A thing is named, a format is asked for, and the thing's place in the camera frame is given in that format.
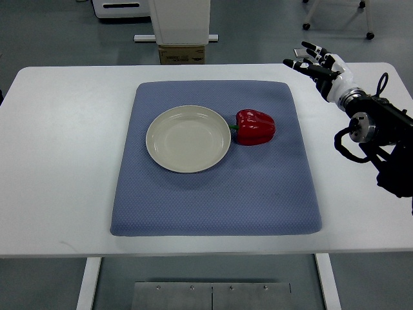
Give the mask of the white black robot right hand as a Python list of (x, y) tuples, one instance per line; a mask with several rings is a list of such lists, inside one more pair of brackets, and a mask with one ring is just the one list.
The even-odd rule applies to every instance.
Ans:
[(315, 62), (284, 59), (283, 64), (310, 77), (325, 101), (339, 103), (344, 93), (359, 88), (347, 64), (337, 54), (306, 41), (301, 45)]

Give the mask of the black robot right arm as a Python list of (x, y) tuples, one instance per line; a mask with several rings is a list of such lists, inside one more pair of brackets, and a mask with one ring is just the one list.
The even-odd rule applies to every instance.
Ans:
[(412, 197), (412, 118), (381, 97), (388, 73), (376, 93), (349, 90), (338, 106), (350, 118), (348, 127), (334, 136), (335, 149), (356, 163), (371, 162), (378, 170), (377, 185), (398, 198)]

